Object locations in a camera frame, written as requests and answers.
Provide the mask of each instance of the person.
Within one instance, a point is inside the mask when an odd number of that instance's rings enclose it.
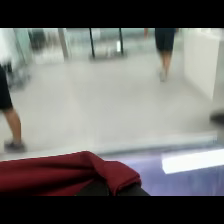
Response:
[[[20,118],[13,108],[11,101],[6,72],[0,65],[0,111],[5,116],[7,123],[12,131],[13,139],[5,142],[6,150],[24,150],[25,145],[22,142]]]
[[[155,28],[156,48],[162,61],[160,71],[161,81],[166,81],[169,73],[170,62],[173,53],[174,36],[179,28]],[[145,28],[145,37],[148,36],[148,28]]]

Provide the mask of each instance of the black shorts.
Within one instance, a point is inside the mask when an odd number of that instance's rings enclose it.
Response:
[[[6,74],[0,66],[0,110],[5,111],[12,109],[12,101],[9,93]]]
[[[156,48],[159,52],[170,52],[173,51],[175,32],[172,30],[155,30]]]

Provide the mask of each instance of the gray floor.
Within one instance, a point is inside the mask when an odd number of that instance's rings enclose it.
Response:
[[[33,66],[24,91],[12,93],[30,152],[106,152],[169,136],[216,131],[212,103],[183,78],[175,51],[167,83],[156,52],[104,62]],[[0,117],[0,142],[10,137]]]

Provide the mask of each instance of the red cloth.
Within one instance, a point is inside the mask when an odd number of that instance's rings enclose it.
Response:
[[[0,163],[0,195],[74,196],[96,178],[106,180],[113,195],[140,176],[116,161],[104,161],[91,152]]]

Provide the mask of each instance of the maroon fabric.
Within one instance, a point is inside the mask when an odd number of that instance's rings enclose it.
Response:
[[[0,195],[73,196],[91,181],[103,178],[113,195],[140,176],[116,161],[104,161],[91,152],[0,163]]]

